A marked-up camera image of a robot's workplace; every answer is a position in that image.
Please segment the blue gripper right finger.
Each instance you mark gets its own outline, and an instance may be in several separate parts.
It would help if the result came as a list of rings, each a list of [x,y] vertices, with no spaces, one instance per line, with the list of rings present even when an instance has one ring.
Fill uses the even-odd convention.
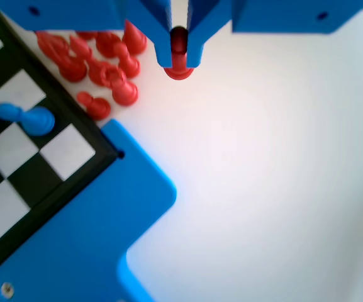
[[[187,66],[199,66],[206,41],[229,21],[235,33],[329,34],[361,10],[363,0],[189,1]]]

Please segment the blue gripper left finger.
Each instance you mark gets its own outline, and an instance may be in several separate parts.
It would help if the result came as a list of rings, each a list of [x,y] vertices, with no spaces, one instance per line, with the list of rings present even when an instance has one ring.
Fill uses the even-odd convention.
[[[0,1],[0,10],[26,30],[104,31],[135,25],[154,43],[157,62],[172,66],[169,1]]]

